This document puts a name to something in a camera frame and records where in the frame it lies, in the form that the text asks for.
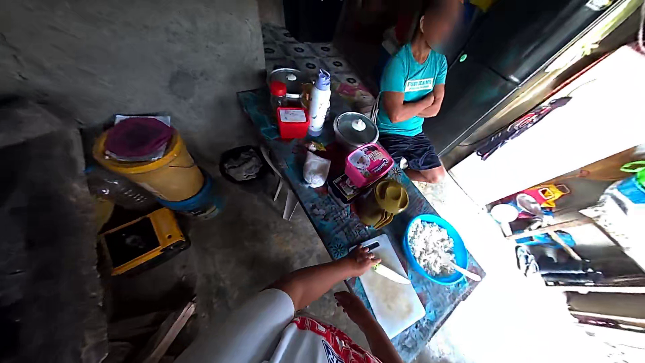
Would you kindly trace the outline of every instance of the blue plastic bowl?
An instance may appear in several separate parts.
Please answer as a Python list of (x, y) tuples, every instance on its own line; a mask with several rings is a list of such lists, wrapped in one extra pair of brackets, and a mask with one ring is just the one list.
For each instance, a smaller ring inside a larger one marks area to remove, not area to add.
[(414, 271), (417, 271), (421, 276), (429, 279), (430, 281), (436, 282), (441, 285), (452, 285), (463, 280), (464, 275), (461, 272), (455, 271), (452, 275), (448, 275), (448, 276), (432, 276), (431, 274), (426, 272), (426, 270), (423, 267), (421, 267), (421, 265), (419, 265), (419, 263), (417, 262), (417, 259), (414, 258), (414, 255), (412, 255), (412, 250), (410, 249), (410, 242), (408, 241), (408, 233), (410, 232), (410, 226), (416, 220), (436, 223), (439, 227), (445, 228), (446, 231), (448, 232), (448, 236), (450, 236), (450, 238), (452, 238), (454, 242), (453, 252), (455, 253), (455, 262), (457, 262), (457, 265), (459, 267), (463, 267), (463, 268), (468, 267), (468, 250), (466, 250), (466, 246), (464, 246), (464, 241), (461, 240), (461, 236), (459, 236), (459, 233), (457, 233), (457, 230), (450, 223), (446, 222), (445, 219), (439, 216), (436, 216), (434, 214), (422, 214), (420, 216), (416, 216), (410, 221), (410, 224), (408, 224), (408, 228), (405, 231), (405, 236), (403, 237), (403, 251), (405, 253), (406, 258), (408, 259), (408, 262), (410, 263), (410, 265), (412, 265), (412, 268), (414, 269)]

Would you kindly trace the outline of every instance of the knife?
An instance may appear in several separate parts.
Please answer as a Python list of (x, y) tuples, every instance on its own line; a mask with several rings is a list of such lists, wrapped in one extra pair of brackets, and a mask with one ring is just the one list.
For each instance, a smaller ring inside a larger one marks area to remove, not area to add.
[[(364, 247), (369, 248), (369, 251), (371, 251), (371, 250), (375, 249), (376, 247), (378, 247), (380, 245), (381, 244), (379, 242), (374, 242), (373, 244), (370, 244), (370, 245), (367, 245), (367, 246), (364, 246)], [(384, 264), (382, 264), (380, 262), (377, 265), (373, 266), (372, 269), (377, 274), (379, 274), (379, 275), (381, 275), (383, 277), (389, 278), (390, 280), (392, 280), (394, 282), (397, 282), (399, 284), (403, 284), (403, 285), (410, 284), (410, 280), (407, 277), (403, 277), (403, 276), (399, 275), (396, 271), (390, 269), (389, 267), (385, 266)]]

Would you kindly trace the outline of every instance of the yellow bucket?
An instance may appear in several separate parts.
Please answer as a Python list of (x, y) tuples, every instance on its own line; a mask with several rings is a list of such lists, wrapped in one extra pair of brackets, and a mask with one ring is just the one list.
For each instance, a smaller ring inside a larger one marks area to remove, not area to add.
[(184, 141), (175, 131), (166, 154), (155, 161), (118, 161), (105, 155), (105, 139), (102, 133), (94, 143), (92, 154), (105, 168), (123, 175), (152, 194), (171, 202), (188, 199), (204, 185), (204, 175), (186, 150)]

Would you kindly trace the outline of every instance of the red and white shirt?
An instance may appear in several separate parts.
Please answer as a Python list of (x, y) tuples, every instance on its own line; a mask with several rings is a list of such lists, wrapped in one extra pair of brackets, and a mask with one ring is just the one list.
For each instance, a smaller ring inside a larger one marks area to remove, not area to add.
[(293, 314), (284, 291), (261, 291), (201, 334), (176, 362), (380, 363), (336, 327)]

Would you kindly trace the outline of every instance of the hand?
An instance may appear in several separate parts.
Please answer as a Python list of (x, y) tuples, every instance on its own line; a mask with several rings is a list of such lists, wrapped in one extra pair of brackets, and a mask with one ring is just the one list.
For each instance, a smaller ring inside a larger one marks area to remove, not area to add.
[(342, 310), (347, 314), (347, 317), (355, 322), (359, 328), (363, 329), (375, 322), (374, 317), (358, 296), (347, 291), (339, 291), (334, 293), (333, 297), (338, 301), (336, 306), (342, 306)]
[(381, 262), (380, 258), (374, 258), (367, 247), (356, 247), (347, 256), (339, 260), (347, 268), (348, 276), (361, 276), (372, 266)]

